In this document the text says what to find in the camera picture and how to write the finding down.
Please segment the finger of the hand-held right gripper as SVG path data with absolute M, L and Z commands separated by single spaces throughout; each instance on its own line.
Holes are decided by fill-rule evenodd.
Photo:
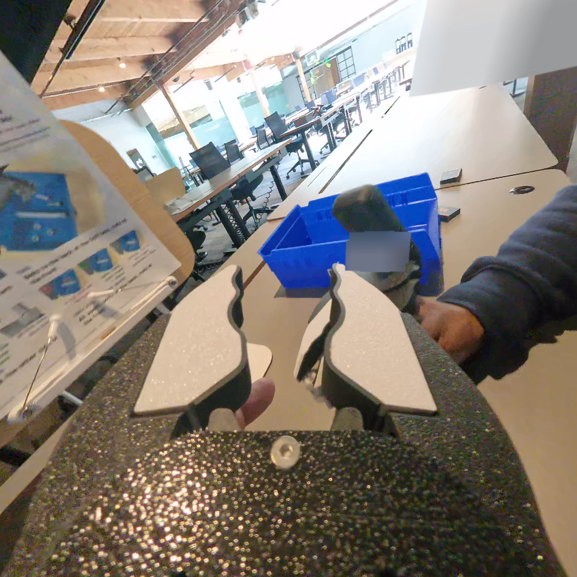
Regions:
M 314 342 L 323 334 L 329 323 L 330 314 L 331 305 L 323 305 L 308 322 L 295 360 L 294 377 L 297 381 L 304 380 L 320 359 L 321 354 L 316 356 L 316 353 L 311 355 L 309 352 Z

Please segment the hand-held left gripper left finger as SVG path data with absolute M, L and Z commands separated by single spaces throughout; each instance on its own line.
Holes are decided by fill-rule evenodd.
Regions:
M 177 304 L 134 405 L 135 415 L 195 409 L 208 416 L 216 408 L 235 412 L 244 405 L 252 379 L 242 296 L 242 269 L 229 265 Z

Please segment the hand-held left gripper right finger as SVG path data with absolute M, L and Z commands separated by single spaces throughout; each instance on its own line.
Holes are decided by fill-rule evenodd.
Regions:
M 334 264 L 331 310 L 323 345 L 321 391 L 337 409 L 353 407 L 363 417 L 380 409 L 434 415 L 437 405 L 391 300 L 361 278 Z

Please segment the person's right hand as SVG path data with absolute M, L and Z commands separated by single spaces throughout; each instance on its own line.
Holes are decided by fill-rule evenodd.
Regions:
M 463 364 L 481 348 L 485 331 L 467 309 L 421 297 L 415 305 L 419 324 L 457 364 Z

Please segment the person's left hand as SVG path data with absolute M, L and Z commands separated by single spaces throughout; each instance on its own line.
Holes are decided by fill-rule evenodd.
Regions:
M 235 413 L 240 430 L 253 423 L 270 407 L 275 390 L 275 384 L 271 379 L 262 378 L 252 384 L 248 400 Z

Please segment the large blue plastic bin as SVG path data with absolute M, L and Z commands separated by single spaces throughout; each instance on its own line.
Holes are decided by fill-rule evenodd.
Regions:
M 427 172 L 377 185 L 421 256 L 420 293 L 444 291 L 436 191 Z M 332 214 L 337 195 L 293 207 L 258 254 L 287 290 L 329 287 L 328 270 L 344 263 L 349 233 Z

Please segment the white table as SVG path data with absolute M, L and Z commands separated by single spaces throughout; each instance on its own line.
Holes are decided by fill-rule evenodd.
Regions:
M 398 99 L 354 130 L 268 217 L 365 184 L 427 173 L 435 189 L 445 172 L 459 184 L 549 169 L 558 163 L 500 84 Z

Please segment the wooden office desk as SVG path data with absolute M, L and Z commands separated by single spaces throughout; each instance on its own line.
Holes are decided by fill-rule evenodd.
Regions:
M 239 248 L 249 238 L 251 232 L 233 204 L 231 187 L 243 176 L 255 178 L 270 171 L 280 198 L 285 201 L 287 194 L 276 165 L 287 155 L 286 148 L 293 139 L 288 138 L 277 145 L 249 155 L 233 163 L 230 168 L 219 175 L 204 181 L 203 184 L 182 197 L 189 204 L 184 209 L 170 212 L 172 220 L 176 223 L 190 220 L 190 224 L 198 224 L 206 215 L 215 212 L 233 245 Z

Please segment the brown cardboard panel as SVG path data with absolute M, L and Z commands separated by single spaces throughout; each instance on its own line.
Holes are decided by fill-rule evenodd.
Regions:
M 174 272 L 174 276 L 177 286 L 182 286 L 191 277 L 196 263 L 196 255 L 188 237 L 160 204 L 155 202 L 151 192 L 108 141 L 76 122 L 64 120 L 61 123 L 155 237 L 179 261 L 180 267 Z
M 186 188 L 179 169 L 173 167 L 155 177 L 149 178 L 144 182 L 144 186 L 155 204 L 169 214 L 172 215 L 182 208 L 178 204 L 178 199 L 184 197 Z

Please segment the black mesh office chair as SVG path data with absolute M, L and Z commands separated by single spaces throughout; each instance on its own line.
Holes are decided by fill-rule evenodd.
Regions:
M 241 176 L 233 174 L 234 167 L 220 154 L 212 142 L 192 152 L 191 158 L 200 169 L 205 181 L 216 178 L 220 184 L 224 184 L 224 177 L 231 176 L 230 183 L 225 184 L 218 194 L 206 202 L 202 210 L 197 209 L 195 213 L 214 212 L 227 232 L 234 231 L 236 235 L 248 238 L 251 232 L 246 226 L 246 221 L 252 218 L 257 226 L 256 213 L 266 212 L 266 209 L 254 209 L 250 204 L 250 200 L 255 200 L 253 193 L 262 184 L 263 176 L 254 170 L 249 170 Z

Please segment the printed paper sheet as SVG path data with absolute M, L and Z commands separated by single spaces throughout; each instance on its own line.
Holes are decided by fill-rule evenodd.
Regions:
M 1 54 L 1 419 L 63 392 L 179 267 Z

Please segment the dark panel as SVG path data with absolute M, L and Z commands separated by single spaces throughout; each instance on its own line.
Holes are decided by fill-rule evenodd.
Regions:
M 1 1 L 1 52 L 31 84 L 71 1 Z

